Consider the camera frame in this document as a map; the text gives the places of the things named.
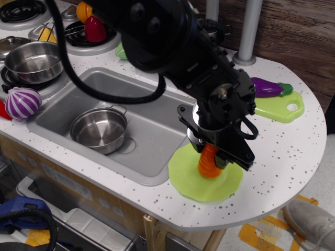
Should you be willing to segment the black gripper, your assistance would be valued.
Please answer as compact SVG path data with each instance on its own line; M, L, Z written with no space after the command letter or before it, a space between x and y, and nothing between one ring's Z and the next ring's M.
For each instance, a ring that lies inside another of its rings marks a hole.
M255 126L246 117L223 126L202 120L197 105L180 105L177 112L179 121L187 126L187 137L197 153L201 153L207 143L218 150L214 157L218 169L225 169L229 163L246 171L252 167L255 156L246 141L255 139Z

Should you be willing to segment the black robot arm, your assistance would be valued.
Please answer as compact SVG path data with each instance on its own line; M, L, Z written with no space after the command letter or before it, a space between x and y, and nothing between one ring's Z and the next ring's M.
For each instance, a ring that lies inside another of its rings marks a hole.
M243 70L200 26L188 1L89 1L93 14L117 30L129 62L169 79L196 100L181 105L180 121L194 149L217 149L215 164L236 163L248 170L254 154L247 140L257 137L247 119L254 114L256 90Z

